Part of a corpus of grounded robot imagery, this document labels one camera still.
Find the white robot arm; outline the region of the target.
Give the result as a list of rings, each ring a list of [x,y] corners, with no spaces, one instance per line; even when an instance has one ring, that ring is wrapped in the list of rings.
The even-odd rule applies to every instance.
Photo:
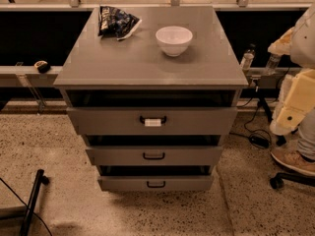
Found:
[[[270,129],[275,135],[287,135],[297,128],[315,107],[315,4],[312,4],[287,30],[273,42],[268,51],[279,56],[289,55],[302,70],[286,76],[273,114]]]

